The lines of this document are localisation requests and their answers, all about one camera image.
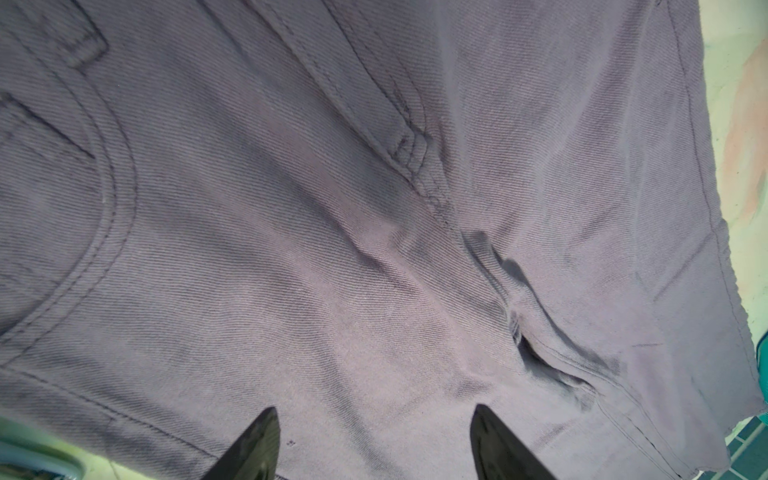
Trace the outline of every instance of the garment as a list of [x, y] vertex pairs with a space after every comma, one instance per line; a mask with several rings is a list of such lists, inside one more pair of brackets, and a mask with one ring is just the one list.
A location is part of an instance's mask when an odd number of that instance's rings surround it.
[[2, 0], [0, 414], [199, 478], [690, 478], [764, 410], [692, 0]]

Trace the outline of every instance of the orange stain on surface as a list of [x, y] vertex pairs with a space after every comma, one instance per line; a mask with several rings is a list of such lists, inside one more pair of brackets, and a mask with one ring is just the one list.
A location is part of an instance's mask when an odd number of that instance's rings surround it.
[[768, 39], [744, 63], [723, 156], [728, 223], [746, 226], [761, 211], [768, 177]]

